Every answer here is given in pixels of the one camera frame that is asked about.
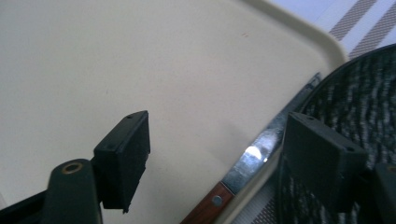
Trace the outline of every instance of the knife handle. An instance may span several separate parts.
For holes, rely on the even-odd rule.
[[[213,223],[232,198],[233,193],[219,182],[183,219],[181,224]]]

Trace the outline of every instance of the wooden handle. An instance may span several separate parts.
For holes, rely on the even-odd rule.
[[[232,198],[233,194],[230,190],[219,182],[183,219],[181,224],[213,223]]]

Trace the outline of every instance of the beige tray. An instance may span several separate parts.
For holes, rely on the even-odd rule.
[[[90,159],[125,115],[149,112],[147,171],[130,212],[103,210],[105,223],[181,221],[310,77],[346,59],[327,35],[260,1],[0,8],[8,205],[44,190],[56,165]]]

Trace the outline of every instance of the metal blade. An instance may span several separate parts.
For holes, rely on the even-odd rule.
[[[291,101],[271,120],[256,140],[245,150],[241,158],[221,182],[237,194],[258,173],[282,143],[288,114],[301,106],[304,99],[321,81],[320,74],[314,75]]]

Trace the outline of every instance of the knife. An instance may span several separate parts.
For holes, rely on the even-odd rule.
[[[226,176],[195,206],[181,224],[212,223],[233,197],[271,159],[280,147],[289,112],[297,110],[321,81],[315,74],[291,101],[271,120]]]

